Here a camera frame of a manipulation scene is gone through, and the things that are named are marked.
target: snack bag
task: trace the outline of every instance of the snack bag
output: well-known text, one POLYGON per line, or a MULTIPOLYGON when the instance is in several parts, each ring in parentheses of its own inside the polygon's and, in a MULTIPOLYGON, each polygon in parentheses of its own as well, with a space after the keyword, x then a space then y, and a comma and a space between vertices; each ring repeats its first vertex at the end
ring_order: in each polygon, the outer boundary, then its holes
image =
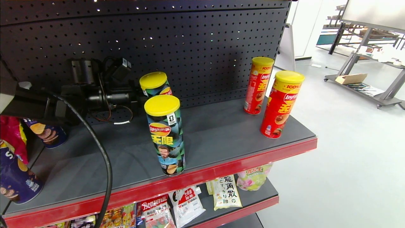
POLYGON ((205 184, 206 184, 206 186, 207 186, 208 194, 209 194, 209 195, 212 195, 212 194, 213 194, 213 191, 212 191, 212 181, 207 181, 207 182, 205 182, 205 184))
POLYGON ((167 199, 168 195, 166 194, 141 203, 146 228, 176 228, 167 199))
POLYGON ((49 225, 49 226, 44 226, 43 228, 69 228, 70 221, 66 222, 60 222, 57 224, 49 225))
POLYGON ((134 203, 120 208, 108 210, 103 217, 100 228, 135 227, 134 203))
POLYGON ((220 208, 242 207, 238 189, 233 175, 224 176, 212 181, 214 211, 220 208))
POLYGON ((205 211, 195 186, 174 191, 169 194, 169 197, 173 204, 178 228, 185 226, 205 211))
POLYGON ((135 225, 141 225, 145 216, 142 215, 142 205, 140 202, 135 204, 135 225))
POLYGON ((7 147, 21 159, 24 164, 28 164, 27 138, 21 126, 20 120, 11 116, 0 116, 1 136, 7 147))
POLYGON ((97 216, 98 214, 71 220, 70 228, 94 228, 97 216))
POLYGON ((264 184, 273 163, 238 172, 236 185, 245 191, 257 191, 264 184))

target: cardboard box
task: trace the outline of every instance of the cardboard box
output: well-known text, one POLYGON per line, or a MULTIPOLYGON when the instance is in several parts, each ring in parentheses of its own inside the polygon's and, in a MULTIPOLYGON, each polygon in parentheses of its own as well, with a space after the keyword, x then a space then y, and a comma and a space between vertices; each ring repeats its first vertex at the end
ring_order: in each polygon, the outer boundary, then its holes
POLYGON ((351 75, 341 75, 341 76, 338 76, 335 81, 337 83, 345 85, 345 84, 363 82, 363 80, 366 77, 367 77, 366 73, 358 73, 358 74, 351 74, 351 75))

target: white wall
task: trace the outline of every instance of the white wall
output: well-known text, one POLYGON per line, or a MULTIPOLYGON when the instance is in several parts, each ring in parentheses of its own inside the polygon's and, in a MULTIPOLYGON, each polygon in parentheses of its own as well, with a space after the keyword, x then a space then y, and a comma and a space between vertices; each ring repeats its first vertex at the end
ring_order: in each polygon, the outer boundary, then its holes
POLYGON ((292 2, 287 23, 292 24, 295 58, 312 57, 330 9, 342 0, 299 0, 292 2))

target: man illustration on can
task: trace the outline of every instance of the man illustration on can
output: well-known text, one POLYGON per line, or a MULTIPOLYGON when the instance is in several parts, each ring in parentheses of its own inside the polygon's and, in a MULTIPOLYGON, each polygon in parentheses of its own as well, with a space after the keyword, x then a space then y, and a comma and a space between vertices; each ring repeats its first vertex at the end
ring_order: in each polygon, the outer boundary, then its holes
POLYGON ((169 157, 169 149, 166 146, 160 145, 158 146, 158 150, 160 153, 159 162, 162 165, 173 165, 177 164, 177 158, 169 157))

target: yellow candy bag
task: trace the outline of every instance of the yellow candy bag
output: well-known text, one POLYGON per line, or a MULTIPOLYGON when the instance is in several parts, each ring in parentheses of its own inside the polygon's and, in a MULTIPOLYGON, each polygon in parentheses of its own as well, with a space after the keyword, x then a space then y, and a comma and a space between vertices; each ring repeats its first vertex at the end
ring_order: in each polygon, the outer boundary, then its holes
POLYGON ((242 207, 233 175, 224 176, 212 181, 214 211, 220 208, 242 207))

